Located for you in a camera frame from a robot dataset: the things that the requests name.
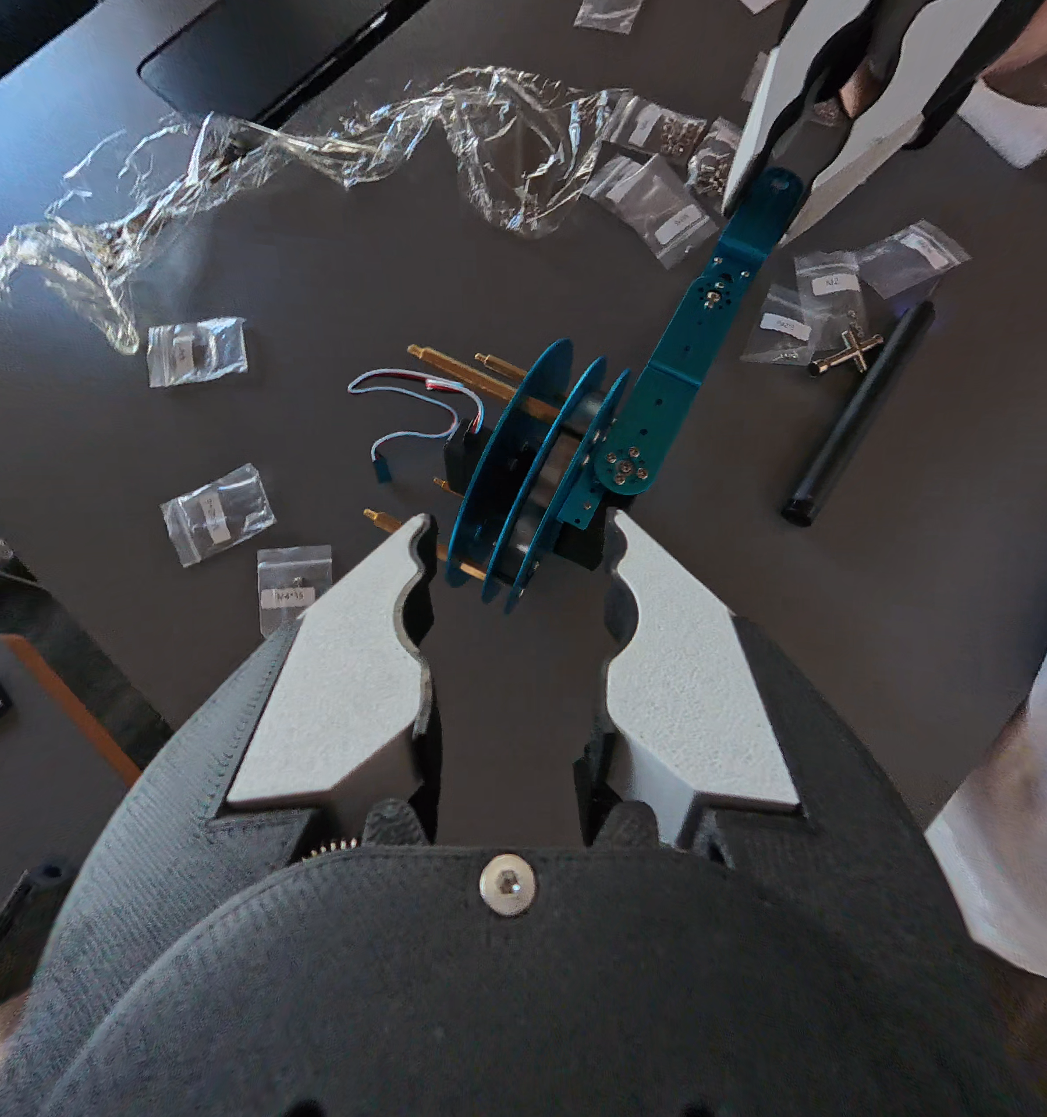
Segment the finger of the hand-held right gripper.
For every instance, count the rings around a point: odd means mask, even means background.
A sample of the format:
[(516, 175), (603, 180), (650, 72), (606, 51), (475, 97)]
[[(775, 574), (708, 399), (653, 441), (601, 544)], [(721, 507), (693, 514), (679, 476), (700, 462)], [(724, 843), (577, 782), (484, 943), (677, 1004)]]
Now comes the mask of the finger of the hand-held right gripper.
[(1047, 63), (1047, 2), (799, 2), (780, 37), (780, 111), (812, 93), (851, 120), (782, 244), (808, 231), (898, 151), (925, 147), (978, 83), (1006, 86)]
[(732, 216), (772, 151), (808, 104), (829, 101), (864, 61), (874, 1), (791, 2), (754, 94), (733, 159), (722, 212)]

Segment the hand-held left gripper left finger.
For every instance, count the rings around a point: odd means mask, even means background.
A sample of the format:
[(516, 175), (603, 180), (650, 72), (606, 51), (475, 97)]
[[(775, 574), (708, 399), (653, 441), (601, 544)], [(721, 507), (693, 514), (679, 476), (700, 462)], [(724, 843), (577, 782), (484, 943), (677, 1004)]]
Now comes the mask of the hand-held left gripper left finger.
[(421, 650), (436, 571), (437, 523), (418, 514), (304, 611), (227, 806), (364, 821), (397, 799), (437, 819), (441, 720)]

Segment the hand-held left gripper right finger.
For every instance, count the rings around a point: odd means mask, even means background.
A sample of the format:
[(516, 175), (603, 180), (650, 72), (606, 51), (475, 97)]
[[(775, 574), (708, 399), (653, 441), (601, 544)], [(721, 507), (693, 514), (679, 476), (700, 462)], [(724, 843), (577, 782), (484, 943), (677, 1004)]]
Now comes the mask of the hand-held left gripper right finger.
[(704, 811), (792, 817), (800, 794), (737, 617), (627, 510), (605, 527), (611, 577), (594, 728), (573, 766), (594, 844), (619, 803), (651, 809), (661, 844), (691, 844)]

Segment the blue toy robot arm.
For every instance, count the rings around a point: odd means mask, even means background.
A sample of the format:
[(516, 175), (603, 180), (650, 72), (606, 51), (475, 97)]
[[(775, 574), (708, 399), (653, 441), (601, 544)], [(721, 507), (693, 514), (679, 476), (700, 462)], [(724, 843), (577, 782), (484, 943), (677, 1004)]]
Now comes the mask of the blue toy robot arm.
[(608, 510), (656, 483), (754, 275), (805, 195), (794, 172), (767, 168), (746, 188), (711, 260), (691, 284), (634, 382), (605, 386), (597, 359), (572, 379), (572, 343), (548, 347), (506, 390), (491, 432), (449, 436), (461, 452), (460, 510), (444, 553), (453, 586), (480, 579), (511, 611), (546, 554), (580, 543)]

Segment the black cylindrical screwdriver handle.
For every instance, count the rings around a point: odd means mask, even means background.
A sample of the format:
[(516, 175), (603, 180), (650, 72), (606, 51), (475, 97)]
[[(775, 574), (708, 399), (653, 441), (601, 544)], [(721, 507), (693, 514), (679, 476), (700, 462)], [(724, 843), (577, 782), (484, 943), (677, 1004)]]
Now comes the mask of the black cylindrical screwdriver handle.
[(815, 523), (879, 416), (902, 369), (934, 321), (934, 300), (918, 300), (902, 315), (794, 484), (780, 510), (784, 521), (798, 527)]

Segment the small clear zip bag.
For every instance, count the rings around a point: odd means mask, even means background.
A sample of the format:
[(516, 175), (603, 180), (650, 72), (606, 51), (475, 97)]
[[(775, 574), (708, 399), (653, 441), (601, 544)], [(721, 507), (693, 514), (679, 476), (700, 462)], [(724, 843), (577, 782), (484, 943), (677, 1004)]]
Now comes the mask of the small clear zip bag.
[(644, 1), (582, 1), (573, 27), (602, 34), (629, 35)]
[(152, 389), (208, 383), (249, 370), (246, 319), (223, 316), (156, 325), (147, 330), (147, 380)]
[(159, 510), (183, 569), (255, 538), (278, 522), (253, 464), (170, 498)]
[(708, 132), (710, 122), (651, 102), (631, 90), (617, 98), (602, 139), (613, 147), (659, 155), (685, 166)]
[(711, 244), (718, 225), (695, 200), (670, 163), (653, 155), (609, 192), (616, 214), (670, 271)]
[(699, 203), (720, 213), (742, 130), (731, 120), (713, 120), (687, 162), (685, 187)]
[(624, 154), (615, 155), (594, 171), (581, 195), (610, 214), (616, 214), (619, 203), (644, 168), (643, 161)]
[(922, 219), (855, 254), (862, 281), (883, 300), (934, 285), (970, 258), (949, 233)]
[(810, 354), (817, 359), (843, 349), (843, 334), (868, 332), (860, 270), (851, 251), (810, 252), (794, 257), (796, 287)]
[(750, 364), (807, 367), (813, 356), (813, 327), (793, 286), (772, 283), (740, 355)]
[(264, 639), (296, 620), (333, 584), (332, 547), (261, 548), (256, 554), (258, 618)]

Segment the assembly manual booklet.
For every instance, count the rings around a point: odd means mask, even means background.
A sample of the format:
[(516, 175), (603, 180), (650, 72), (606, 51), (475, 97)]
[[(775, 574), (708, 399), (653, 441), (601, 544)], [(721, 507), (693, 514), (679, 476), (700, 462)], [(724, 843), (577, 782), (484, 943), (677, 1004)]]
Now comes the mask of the assembly manual booklet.
[(958, 109), (958, 118), (1015, 169), (1047, 156), (1047, 106), (1015, 101), (975, 83)]

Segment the silver cross wrench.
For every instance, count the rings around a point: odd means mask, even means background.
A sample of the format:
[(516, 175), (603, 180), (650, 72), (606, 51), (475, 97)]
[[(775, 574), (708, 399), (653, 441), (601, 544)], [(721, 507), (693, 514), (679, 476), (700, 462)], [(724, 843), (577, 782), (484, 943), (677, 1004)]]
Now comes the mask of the silver cross wrench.
[(884, 342), (883, 335), (870, 333), (866, 317), (857, 311), (811, 307), (805, 312), (805, 324), (810, 327), (807, 369), (813, 379), (838, 367), (851, 367), (866, 374), (870, 353)]

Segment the crumpled clear plastic wrap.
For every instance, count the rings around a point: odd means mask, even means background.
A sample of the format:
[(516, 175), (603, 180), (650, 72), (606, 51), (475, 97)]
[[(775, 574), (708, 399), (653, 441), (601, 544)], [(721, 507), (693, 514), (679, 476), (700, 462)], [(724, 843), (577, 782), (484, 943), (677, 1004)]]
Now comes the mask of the crumpled clear plastic wrap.
[(630, 90), (579, 90), (504, 66), (465, 67), (409, 82), (391, 103), (329, 95), (272, 127), (211, 112), (173, 112), (139, 141), (118, 130), (63, 176), (41, 219), (0, 244), (0, 303), (34, 273), (113, 350), (141, 345), (137, 276), (197, 219), (253, 194), (291, 169), (350, 191), (384, 182), (440, 133), (465, 202), (523, 239), (555, 232), (594, 173)]

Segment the grey panel with orange edge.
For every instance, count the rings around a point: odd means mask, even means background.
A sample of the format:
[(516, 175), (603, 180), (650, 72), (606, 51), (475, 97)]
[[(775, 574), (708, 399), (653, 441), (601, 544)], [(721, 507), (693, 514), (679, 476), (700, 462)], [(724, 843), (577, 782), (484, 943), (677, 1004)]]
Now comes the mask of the grey panel with orange edge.
[(25, 873), (61, 881), (139, 767), (19, 634), (0, 634), (0, 911)]

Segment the black flat panel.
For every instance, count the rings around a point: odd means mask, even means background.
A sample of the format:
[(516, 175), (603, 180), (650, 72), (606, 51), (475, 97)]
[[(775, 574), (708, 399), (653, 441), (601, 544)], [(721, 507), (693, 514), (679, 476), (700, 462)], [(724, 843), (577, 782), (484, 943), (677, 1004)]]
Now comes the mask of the black flat panel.
[(396, 32), (423, 1), (218, 1), (139, 64), (189, 120), (277, 127)]

